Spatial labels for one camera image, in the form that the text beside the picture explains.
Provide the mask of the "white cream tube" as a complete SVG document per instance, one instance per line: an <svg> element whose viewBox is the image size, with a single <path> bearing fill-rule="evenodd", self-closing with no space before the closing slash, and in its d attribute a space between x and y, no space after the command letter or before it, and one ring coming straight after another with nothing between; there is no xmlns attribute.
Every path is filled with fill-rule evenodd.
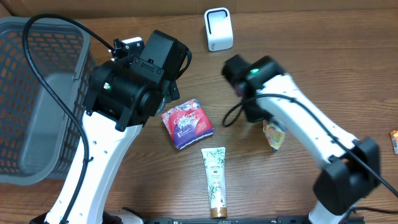
<svg viewBox="0 0 398 224"><path fill-rule="evenodd" d="M225 147L204 148L201 150L206 172L211 218L227 218Z"/></svg>

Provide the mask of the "red purple pad pack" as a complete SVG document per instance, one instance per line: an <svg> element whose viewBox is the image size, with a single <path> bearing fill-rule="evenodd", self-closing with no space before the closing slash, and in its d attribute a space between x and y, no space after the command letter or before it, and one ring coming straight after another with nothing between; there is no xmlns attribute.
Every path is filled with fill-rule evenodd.
<svg viewBox="0 0 398 224"><path fill-rule="evenodd" d="M214 127L196 100L188 100L161 115L174 146L181 151L194 142L211 136Z"/></svg>

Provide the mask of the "orange Kleenex tissue pack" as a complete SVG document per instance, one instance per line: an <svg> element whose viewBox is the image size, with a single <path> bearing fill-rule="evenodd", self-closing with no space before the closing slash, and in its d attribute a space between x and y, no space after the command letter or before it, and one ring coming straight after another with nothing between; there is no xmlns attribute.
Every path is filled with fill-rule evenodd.
<svg viewBox="0 0 398 224"><path fill-rule="evenodd" d="M398 154L398 131L397 130L391 131L390 137L391 137L394 153Z"/></svg>

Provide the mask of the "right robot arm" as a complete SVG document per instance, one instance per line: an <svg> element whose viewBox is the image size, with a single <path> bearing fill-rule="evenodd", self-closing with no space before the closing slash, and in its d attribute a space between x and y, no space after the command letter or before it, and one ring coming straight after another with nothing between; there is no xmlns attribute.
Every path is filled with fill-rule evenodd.
<svg viewBox="0 0 398 224"><path fill-rule="evenodd" d="M241 97L238 107L248 122L275 119L318 164L321 173L313 186L317 203L306 223L343 223L353 207L380 184L377 142L359 140L335 124L271 57L248 63L235 55L225 61L221 73Z"/></svg>

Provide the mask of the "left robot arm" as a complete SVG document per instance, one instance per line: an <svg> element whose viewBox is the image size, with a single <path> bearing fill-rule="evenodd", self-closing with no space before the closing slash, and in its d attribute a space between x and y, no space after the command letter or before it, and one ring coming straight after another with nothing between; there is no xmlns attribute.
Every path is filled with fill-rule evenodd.
<svg viewBox="0 0 398 224"><path fill-rule="evenodd" d="M121 161L147 120L177 100L176 81L192 53L168 34L153 31L143 42L115 39L112 59L94 68L77 128L78 147L52 209L34 223L142 223L134 211L104 209Z"/></svg>

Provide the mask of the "white barcode scanner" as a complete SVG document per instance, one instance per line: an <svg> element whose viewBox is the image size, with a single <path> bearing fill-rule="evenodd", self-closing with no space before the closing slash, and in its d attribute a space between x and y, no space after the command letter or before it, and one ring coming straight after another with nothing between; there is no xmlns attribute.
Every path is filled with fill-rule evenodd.
<svg viewBox="0 0 398 224"><path fill-rule="evenodd" d="M208 50L216 52L233 47L234 35L231 15L227 8L208 9L204 14Z"/></svg>

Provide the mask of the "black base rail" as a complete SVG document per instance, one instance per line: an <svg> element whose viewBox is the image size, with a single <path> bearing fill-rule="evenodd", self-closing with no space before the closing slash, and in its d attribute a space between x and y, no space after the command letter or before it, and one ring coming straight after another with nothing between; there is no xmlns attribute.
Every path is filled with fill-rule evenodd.
<svg viewBox="0 0 398 224"><path fill-rule="evenodd" d="M279 216L274 218L153 218L146 220L144 224L308 224L310 221L305 215Z"/></svg>

